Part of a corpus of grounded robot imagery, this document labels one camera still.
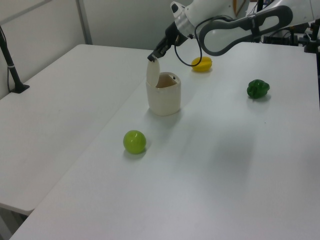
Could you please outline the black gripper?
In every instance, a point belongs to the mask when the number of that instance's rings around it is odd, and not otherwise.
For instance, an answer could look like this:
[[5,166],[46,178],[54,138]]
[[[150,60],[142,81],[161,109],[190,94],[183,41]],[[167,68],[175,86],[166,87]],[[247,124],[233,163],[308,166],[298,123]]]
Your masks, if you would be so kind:
[[173,22],[166,30],[164,38],[157,44],[152,53],[147,57],[150,62],[163,57],[172,46],[181,46],[188,38],[178,30]]

